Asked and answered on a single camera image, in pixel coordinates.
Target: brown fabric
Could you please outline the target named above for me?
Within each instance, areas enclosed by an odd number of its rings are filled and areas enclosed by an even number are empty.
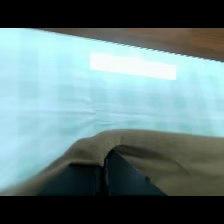
[[[168,195],[224,195],[224,138],[145,130],[114,130],[75,142],[54,163],[2,195],[36,195],[69,163],[103,166],[109,151],[118,153]]]

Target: olive brown cloth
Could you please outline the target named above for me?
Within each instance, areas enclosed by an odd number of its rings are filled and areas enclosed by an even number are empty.
[[[117,152],[169,196],[224,195],[224,138],[146,130],[104,131],[75,142],[38,175],[1,195],[36,195],[70,163],[104,165]]]

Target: black object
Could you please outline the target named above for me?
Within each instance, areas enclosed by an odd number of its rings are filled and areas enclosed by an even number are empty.
[[[106,157],[103,168],[94,165],[69,165],[38,194],[38,196],[97,195],[165,196],[149,178],[144,177],[114,150]]]

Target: wooden floor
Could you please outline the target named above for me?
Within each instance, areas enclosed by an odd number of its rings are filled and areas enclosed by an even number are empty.
[[[40,28],[224,61],[224,28]]]

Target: plaid pattern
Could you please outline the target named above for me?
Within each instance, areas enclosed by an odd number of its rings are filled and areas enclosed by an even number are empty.
[[[91,70],[94,52],[174,64],[177,79]],[[217,61],[0,29],[0,190],[39,172],[77,139],[103,130],[224,136],[223,74]]]

